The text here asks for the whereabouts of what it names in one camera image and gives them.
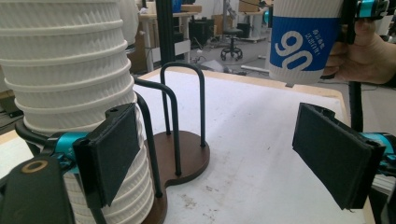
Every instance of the blue printed cup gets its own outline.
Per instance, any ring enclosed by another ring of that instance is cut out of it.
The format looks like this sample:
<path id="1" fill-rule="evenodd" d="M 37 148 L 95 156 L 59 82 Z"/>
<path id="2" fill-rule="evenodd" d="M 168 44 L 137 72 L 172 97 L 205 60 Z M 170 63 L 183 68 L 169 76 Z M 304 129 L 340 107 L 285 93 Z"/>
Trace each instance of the blue printed cup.
<path id="1" fill-rule="evenodd" d="M 317 83 L 340 27 L 343 0 L 274 1 L 270 77 Z"/>

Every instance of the chair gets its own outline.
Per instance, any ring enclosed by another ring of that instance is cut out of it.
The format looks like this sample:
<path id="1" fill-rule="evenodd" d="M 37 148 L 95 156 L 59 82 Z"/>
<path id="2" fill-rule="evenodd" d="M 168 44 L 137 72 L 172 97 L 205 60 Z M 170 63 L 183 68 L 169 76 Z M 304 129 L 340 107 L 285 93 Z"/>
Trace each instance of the chair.
<path id="1" fill-rule="evenodd" d="M 243 58 L 242 50 L 239 49 L 239 48 L 236 48 L 235 45 L 233 44 L 233 41 L 236 39 L 236 36 L 237 36 L 237 35 L 241 35 L 242 33 L 243 33 L 242 30 L 235 29 L 235 28 L 226 29 L 226 30 L 223 31 L 223 34 L 224 34 L 224 35 L 230 35 L 230 36 L 231 36 L 231 45 L 230 45 L 230 47 L 229 47 L 228 49 L 223 49 L 223 50 L 221 51 L 221 54 L 220 54 L 220 57 L 221 57 L 221 59 L 222 59 L 223 61 L 225 61 L 225 59 L 226 59 L 228 53 L 231 54 L 231 57 L 233 57 L 233 56 L 236 54 L 237 57 L 236 57 L 235 59 L 236 59 L 237 61 L 238 61 L 239 59 L 242 59 L 242 58 Z"/>

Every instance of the human hand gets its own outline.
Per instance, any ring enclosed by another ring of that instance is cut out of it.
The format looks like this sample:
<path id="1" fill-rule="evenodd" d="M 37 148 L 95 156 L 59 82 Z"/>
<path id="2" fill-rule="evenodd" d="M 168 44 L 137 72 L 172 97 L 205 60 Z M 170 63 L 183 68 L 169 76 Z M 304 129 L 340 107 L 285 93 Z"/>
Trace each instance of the human hand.
<path id="1" fill-rule="evenodd" d="M 355 23 L 355 42 L 336 42 L 330 53 L 323 76 L 383 84 L 396 73 L 396 45 L 384 42 L 375 34 L 375 24 L 369 20 Z"/>

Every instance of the finger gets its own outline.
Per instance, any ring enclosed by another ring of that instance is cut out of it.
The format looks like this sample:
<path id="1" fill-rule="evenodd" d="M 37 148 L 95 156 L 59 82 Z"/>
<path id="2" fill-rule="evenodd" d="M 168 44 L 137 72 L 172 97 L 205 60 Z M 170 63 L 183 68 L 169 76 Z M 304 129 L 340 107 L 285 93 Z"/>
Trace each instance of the finger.
<path id="1" fill-rule="evenodd" d="M 347 53 L 347 44 L 342 42 L 335 42 L 330 51 L 330 55 L 339 55 Z"/>
<path id="2" fill-rule="evenodd" d="M 355 45 L 366 46 L 371 43 L 375 36 L 375 24 L 368 19 L 355 22 Z"/>
<path id="3" fill-rule="evenodd" d="M 326 66 L 335 67 L 340 66 L 345 62 L 345 57 L 338 56 L 338 55 L 330 55 L 329 59 L 326 62 Z"/>
<path id="4" fill-rule="evenodd" d="M 323 70 L 323 76 L 329 76 L 336 74 L 340 70 L 340 67 L 335 66 L 335 67 L 325 67 Z"/>

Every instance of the wooden round base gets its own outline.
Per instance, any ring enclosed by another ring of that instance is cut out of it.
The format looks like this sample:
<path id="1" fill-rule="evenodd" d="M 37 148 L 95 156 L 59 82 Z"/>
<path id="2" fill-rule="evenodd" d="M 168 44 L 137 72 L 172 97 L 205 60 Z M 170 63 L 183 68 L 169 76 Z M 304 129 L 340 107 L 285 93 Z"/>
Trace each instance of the wooden round base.
<path id="1" fill-rule="evenodd" d="M 166 187 L 180 185 L 193 180 L 200 175 L 209 164 L 210 149 L 206 143 L 201 147 L 201 137 L 195 133 L 180 131 L 181 175 L 175 175 L 175 148 L 173 135 L 158 133 L 154 135 L 157 152 L 158 168 L 160 170 L 163 196 L 154 198 L 154 204 L 144 224 L 163 223 L 168 208 Z"/>

